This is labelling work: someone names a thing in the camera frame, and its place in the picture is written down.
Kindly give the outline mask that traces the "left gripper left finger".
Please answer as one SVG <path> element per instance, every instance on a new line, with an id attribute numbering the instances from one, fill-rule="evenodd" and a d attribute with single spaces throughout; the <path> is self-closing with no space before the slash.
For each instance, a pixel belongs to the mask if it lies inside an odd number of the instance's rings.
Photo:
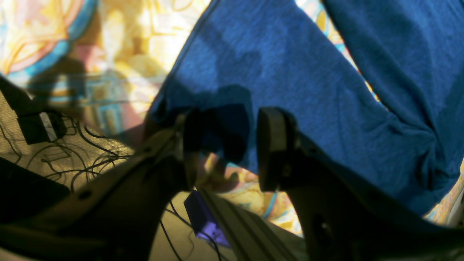
<path id="1" fill-rule="evenodd" d="M 1 248 L 43 261 L 146 261 L 171 199 L 195 185 L 199 111 L 40 214 L 1 225 Z"/>

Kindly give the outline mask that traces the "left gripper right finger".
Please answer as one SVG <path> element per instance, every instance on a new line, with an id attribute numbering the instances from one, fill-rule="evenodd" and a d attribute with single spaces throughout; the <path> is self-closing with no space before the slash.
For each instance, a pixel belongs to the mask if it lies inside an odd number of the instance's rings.
<path id="1" fill-rule="evenodd" d="M 303 135 L 276 107 L 257 116 L 262 191 L 284 191 L 312 261 L 462 261 L 463 231 L 431 224 Z"/>

